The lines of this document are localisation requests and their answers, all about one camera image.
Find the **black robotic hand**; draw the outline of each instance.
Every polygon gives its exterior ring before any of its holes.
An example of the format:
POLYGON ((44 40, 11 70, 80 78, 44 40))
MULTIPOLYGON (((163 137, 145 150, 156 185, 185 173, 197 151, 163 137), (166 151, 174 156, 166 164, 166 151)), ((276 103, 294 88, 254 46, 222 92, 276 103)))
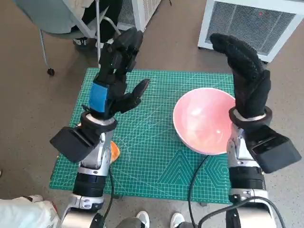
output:
POLYGON ((109 119, 117 112, 125 113, 141 102, 149 79, 142 80, 131 93, 126 93, 127 73, 135 66, 135 58, 143 41, 143 33, 130 28, 105 44, 100 57, 100 71, 93 80, 89 108, 92 115, 109 119))
POLYGON ((263 115, 271 87, 270 72, 263 68, 257 52, 247 43, 214 33, 213 49, 227 56, 232 69, 236 109, 244 118, 263 115))

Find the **wire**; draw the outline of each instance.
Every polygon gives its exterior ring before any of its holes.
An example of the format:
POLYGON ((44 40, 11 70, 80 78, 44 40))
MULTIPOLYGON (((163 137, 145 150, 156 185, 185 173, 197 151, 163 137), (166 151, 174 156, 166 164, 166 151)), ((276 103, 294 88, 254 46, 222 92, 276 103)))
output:
POLYGON ((114 181, 113 181, 113 176, 112 176, 112 172, 111 172, 111 169, 109 168, 109 175, 110 175, 110 180, 111 180, 111 199, 110 199, 110 202, 109 202, 109 206, 108 208, 106 209, 105 211, 105 214, 104 214, 104 220, 105 218, 108 216, 109 214, 109 211, 111 209, 111 206, 112 206, 112 202, 113 202, 113 197, 114 197, 114 181))
POLYGON ((209 213, 208 215, 206 215, 205 217, 203 217, 203 218, 199 221, 199 228, 202 228, 203 222, 206 221, 207 219, 209 219, 209 218, 211 218, 211 217, 213 217, 213 216, 215 216, 215 215, 218 215, 218 214, 220 214, 220 213, 226 212, 226 211, 228 211, 228 210, 237 209, 237 208, 239 208, 239 207, 241 207, 241 206, 243 206, 243 205, 249 203, 250 201, 252 201, 252 200, 257 200, 257 199, 258 199, 258 200, 264 200, 264 201, 266 201, 267 203, 269 203, 269 204, 272 206, 272 208, 275 210, 275 212, 276 212, 276 214, 277 214, 277 216, 278 216, 278 218, 279 218, 279 220, 280 220, 280 223, 281 223, 282 228, 286 228, 285 223, 284 223, 284 220, 283 220, 283 217, 282 217, 282 215, 280 214, 279 209, 275 206, 275 204, 274 204, 272 201, 270 201, 269 199, 264 198, 264 197, 260 197, 260 196, 253 196, 253 197, 250 197, 250 198, 248 198, 248 199, 246 199, 246 200, 243 200, 243 201, 241 201, 241 202, 239 202, 239 203, 236 203, 236 204, 234 204, 234 205, 231 205, 231 206, 228 206, 228 207, 225 207, 225 208, 222 208, 222 209, 219 209, 219 210, 216 210, 216 211, 214 211, 214 212, 209 213))
POLYGON ((220 213, 223 213, 223 212, 226 212, 228 210, 233 210, 233 209, 237 209, 247 203, 249 203, 250 201, 252 200, 264 200, 266 201, 267 203, 269 203, 270 206, 272 206, 272 208, 275 210, 279 220, 280 220, 280 223, 281 223, 281 226, 282 228, 286 228, 286 225, 284 223, 284 220, 283 220, 283 217, 282 215, 280 214, 278 208, 275 206, 275 204, 270 201, 269 199, 267 198, 264 198, 264 197, 260 197, 260 196, 253 196, 253 197, 250 197, 250 198, 247 198, 246 200, 243 200, 241 202, 238 202, 234 205, 231 205, 231 206, 228 206, 228 207, 225 207, 225 208, 222 208, 222 209, 219 209, 219 210, 216 210, 214 212, 211 212, 209 214, 207 214, 206 216, 204 216, 200 221, 199 221, 199 226, 197 226, 195 224, 195 221, 194 221, 194 218, 193 218, 193 214, 192 214, 192 208, 191 208, 191 194, 192 194, 192 188, 193 188, 193 185, 194 185, 194 181, 196 179, 196 176, 200 170, 200 168, 202 167, 202 165, 204 164, 205 160, 208 158, 209 156, 207 155, 203 161, 201 162, 201 164, 199 165, 199 167, 197 168, 197 170, 195 171, 193 177, 192 177, 192 180, 191 180, 191 184, 190 184, 190 187, 189 187, 189 191, 188 191, 188 206, 189 206, 189 213, 190 213, 190 217, 191 217, 191 222, 192 222, 192 225, 194 228, 202 228, 202 224, 204 221, 206 221, 207 219, 215 216, 215 215, 218 215, 220 213))
POLYGON ((201 162, 201 164, 199 165, 199 167, 196 169, 193 177, 192 177, 192 180, 191 180, 191 184, 190 184, 190 187, 189 187, 189 191, 188 191, 188 206, 189 206, 189 213, 190 213, 190 217, 191 217, 191 222, 192 222, 192 225, 194 228, 197 228, 196 224, 195 224, 195 221, 194 221, 194 218, 193 218, 193 214, 192 214, 192 208, 191 208, 191 194, 192 194, 192 188, 193 188, 193 185, 194 185, 194 181, 196 179, 196 176, 198 175, 199 173, 199 170, 200 168, 202 167, 202 165, 204 164, 205 160, 209 157, 209 155, 207 155, 203 161, 201 162))

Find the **blue tape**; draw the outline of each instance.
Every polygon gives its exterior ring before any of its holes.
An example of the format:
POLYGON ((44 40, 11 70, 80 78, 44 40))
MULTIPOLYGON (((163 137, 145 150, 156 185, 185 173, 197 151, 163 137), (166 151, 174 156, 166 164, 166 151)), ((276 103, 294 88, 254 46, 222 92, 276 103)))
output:
POLYGON ((105 112, 105 101, 108 88, 93 83, 89 99, 89 107, 97 112, 105 112))

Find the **white sneaker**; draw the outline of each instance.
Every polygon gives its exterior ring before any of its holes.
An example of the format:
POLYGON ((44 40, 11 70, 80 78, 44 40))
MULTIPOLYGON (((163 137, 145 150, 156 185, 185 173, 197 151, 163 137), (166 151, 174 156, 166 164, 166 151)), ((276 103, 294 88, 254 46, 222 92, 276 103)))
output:
POLYGON ((136 217, 145 225, 145 228, 150 228, 150 219, 146 211, 140 211, 136 217))
POLYGON ((73 39, 73 44, 77 47, 77 48, 87 48, 87 38, 83 37, 83 38, 79 38, 79 39, 73 39))
POLYGON ((32 198, 31 202, 33 202, 33 203, 43 201, 43 197, 40 196, 40 195, 31 195, 31 196, 28 196, 28 197, 32 198))
MULTIPOLYGON (((113 44, 114 40, 113 39, 109 39, 106 43, 107 44, 113 44)), ((102 49, 104 47, 105 43, 100 43, 100 49, 102 49)))
POLYGON ((179 226, 180 223, 182 223, 184 221, 185 221, 185 219, 182 214, 174 213, 174 215, 171 218, 170 228, 176 228, 179 226))

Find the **portable heater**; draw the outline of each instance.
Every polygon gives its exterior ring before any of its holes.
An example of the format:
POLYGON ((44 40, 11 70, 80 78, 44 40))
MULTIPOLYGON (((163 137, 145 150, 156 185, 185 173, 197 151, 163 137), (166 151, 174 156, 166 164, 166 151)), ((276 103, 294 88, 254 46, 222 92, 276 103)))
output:
POLYGON ((144 31, 161 0, 123 0, 122 11, 118 18, 118 28, 127 30, 136 27, 144 31))
POLYGON ((304 17, 304 0, 207 0, 198 47, 212 49, 210 35, 233 35, 271 62, 304 17))

